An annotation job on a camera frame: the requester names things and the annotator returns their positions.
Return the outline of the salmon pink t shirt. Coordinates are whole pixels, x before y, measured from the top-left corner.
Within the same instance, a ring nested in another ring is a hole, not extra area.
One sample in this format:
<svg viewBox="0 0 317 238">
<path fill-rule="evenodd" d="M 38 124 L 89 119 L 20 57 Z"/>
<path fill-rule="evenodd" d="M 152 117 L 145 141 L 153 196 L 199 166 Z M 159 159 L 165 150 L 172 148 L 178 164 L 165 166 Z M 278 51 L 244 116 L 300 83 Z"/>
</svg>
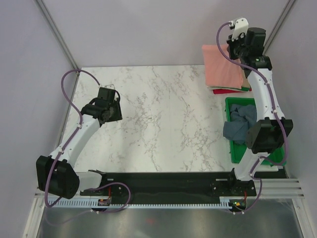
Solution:
<svg viewBox="0 0 317 238">
<path fill-rule="evenodd" d="M 240 66 L 228 61 L 219 51 L 217 45 L 202 46 L 205 82 L 209 87 L 241 89 L 243 75 Z"/>
</svg>

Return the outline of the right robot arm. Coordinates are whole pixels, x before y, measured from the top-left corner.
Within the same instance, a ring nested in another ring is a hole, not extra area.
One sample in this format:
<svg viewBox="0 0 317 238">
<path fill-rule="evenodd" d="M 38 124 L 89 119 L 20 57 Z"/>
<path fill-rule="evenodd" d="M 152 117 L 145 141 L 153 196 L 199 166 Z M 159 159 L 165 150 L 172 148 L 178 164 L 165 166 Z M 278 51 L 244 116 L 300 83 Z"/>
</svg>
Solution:
<svg viewBox="0 0 317 238">
<path fill-rule="evenodd" d="M 227 182 L 228 192 L 238 195 L 245 189 L 243 181 L 253 178 L 263 160 L 280 147 L 288 148 L 287 136 L 293 129 L 293 122 L 282 112 L 272 80 L 270 58 L 263 55 L 266 31 L 251 27 L 231 27 L 228 37 L 228 53 L 231 60 L 239 60 L 255 100 L 257 121 L 246 132 L 247 150 L 235 168 L 235 177 Z"/>
</svg>

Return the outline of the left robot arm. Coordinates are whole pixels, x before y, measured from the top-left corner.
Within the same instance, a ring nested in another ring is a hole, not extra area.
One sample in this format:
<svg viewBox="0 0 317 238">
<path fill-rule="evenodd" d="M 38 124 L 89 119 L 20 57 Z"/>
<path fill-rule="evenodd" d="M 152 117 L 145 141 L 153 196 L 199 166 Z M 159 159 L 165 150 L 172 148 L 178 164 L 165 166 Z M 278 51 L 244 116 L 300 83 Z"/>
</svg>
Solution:
<svg viewBox="0 0 317 238">
<path fill-rule="evenodd" d="M 38 188 L 46 194 L 71 199 L 78 191 L 90 188 L 98 195 L 108 191 L 109 184 L 100 172 L 76 172 L 74 166 L 87 142 L 103 124 L 122 120 L 120 94 L 101 87 L 97 97 L 78 113 L 79 121 L 62 143 L 36 161 Z"/>
</svg>

